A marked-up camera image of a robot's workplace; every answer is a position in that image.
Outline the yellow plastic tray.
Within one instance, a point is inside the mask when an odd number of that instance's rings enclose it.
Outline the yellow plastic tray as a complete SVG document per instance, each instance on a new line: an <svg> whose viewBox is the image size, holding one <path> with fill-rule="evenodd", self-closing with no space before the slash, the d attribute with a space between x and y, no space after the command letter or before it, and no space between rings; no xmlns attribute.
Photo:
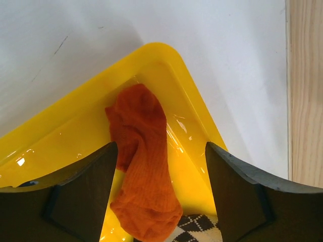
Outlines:
<svg viewBox="0 0 323 242"><path fill-rule="evenodd" d="M1 188L77 162L111 143L105 108L132 85L144 84L167 117L172 184L186 214L215 214L205 146L225 144L178 52L146 44L24 124L1 137ZM99 241L131 241L110 210L124 174L115 169Z"/></svg>

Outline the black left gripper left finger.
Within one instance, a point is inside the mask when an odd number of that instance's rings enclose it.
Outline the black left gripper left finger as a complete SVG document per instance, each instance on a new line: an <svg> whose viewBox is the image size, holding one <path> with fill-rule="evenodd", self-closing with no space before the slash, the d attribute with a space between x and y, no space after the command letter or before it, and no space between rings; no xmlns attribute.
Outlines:
<svg viewBox="0 0 323 242"><path fill-rule="evenodd" d="M117 156L111 142L57 171L1 188L1 241L99 241Z"/></svg>

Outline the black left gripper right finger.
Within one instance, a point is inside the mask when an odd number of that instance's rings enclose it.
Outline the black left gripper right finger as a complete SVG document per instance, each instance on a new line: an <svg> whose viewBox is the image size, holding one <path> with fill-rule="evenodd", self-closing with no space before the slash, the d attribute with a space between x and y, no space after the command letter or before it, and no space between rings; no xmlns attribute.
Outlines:
<svg viewBox="0 0 323 242"><path fill-rule="evenodd" d="M322 189L257 168L208 142L205 158L224 241L322 241Z"/></svg>

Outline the brown argyle sock in tray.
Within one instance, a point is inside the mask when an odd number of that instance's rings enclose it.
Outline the brown argyle sock in tray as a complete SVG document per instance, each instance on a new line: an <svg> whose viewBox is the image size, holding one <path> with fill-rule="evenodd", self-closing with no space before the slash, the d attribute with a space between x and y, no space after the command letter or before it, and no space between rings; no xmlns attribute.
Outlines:
<svg viewBox="0 0 323 242"><path fill-rule="evenodd" d="M184 215L178 223L159 222L153 229L162 241L223 241L216 215Z"/></svg>

